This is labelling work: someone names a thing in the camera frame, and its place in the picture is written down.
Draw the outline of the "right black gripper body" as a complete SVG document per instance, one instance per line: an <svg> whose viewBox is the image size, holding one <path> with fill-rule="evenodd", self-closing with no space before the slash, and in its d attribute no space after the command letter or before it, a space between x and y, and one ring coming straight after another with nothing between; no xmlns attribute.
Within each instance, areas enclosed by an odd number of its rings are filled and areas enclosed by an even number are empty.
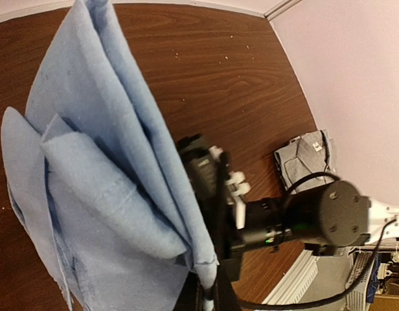
<svg viewBox="0 0 399 311"><path fill-rule="evenodd" d="M363 246L370 238L371 201L351 183L335 181L282 198L247 202L236 224L234 203L220 218L223 249L220 263L231 282L238 281L244 253L277 248L299 240L317 255L331 256L337 248Z"/></svg>

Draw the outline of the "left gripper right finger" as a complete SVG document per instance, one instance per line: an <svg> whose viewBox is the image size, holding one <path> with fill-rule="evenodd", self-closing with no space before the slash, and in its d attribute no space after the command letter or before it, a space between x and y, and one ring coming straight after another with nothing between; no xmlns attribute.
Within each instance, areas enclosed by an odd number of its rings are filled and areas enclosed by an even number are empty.
<svg viewBox="0 0 399 311"><path fill-rule="evenodd" d="M222 264L217 267L212 294L215 311L242 311L242 307Z"/></svg>

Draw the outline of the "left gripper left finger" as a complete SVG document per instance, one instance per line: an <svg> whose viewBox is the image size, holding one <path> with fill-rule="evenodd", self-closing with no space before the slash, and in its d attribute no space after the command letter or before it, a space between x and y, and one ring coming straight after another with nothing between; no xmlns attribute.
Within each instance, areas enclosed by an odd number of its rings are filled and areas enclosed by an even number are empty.
<svg viewBox="0 0 399 311"><path fill-rule="evenodd" d="M197 275L187 275L178 297L178 311L204 311L207 291Z"/></svg>

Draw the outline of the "grey shirt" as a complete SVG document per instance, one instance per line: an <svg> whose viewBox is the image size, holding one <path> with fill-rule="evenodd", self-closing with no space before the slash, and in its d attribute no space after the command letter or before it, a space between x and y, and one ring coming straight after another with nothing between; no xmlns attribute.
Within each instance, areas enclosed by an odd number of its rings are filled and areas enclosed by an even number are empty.
<svg viewBox="0 0 399 311"><path fill-rule="evenodd" d="M336 146L326 130L291 139L286 146L274 151L274 158L286 190L301 178L316 172L337 174Z"/></svg>

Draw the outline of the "light blue shirt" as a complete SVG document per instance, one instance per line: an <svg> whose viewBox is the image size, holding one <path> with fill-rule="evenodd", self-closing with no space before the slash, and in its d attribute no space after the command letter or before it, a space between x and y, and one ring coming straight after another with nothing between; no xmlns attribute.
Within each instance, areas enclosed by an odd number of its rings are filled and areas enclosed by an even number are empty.
<svg viewBox="0 0 399 311"><path fill-rule="evenodd" d="M11 206L69 309L172 310L218 259L109 1L76 1L1 148Z"/></svg>

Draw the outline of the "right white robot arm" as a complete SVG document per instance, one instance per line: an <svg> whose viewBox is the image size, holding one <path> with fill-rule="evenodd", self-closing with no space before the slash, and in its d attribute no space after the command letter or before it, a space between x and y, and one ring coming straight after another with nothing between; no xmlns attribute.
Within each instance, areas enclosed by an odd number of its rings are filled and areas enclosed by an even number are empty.
<svg viewBox="0 0 399 311"><path fill-rule="evenodd" d="M220 264L230 281L240 278L244 253L300 241L314 256L336 256L343 248L399 238L399 206L360 194L347 181L246 202L246 182L225 183L227 205Z"/></svg>

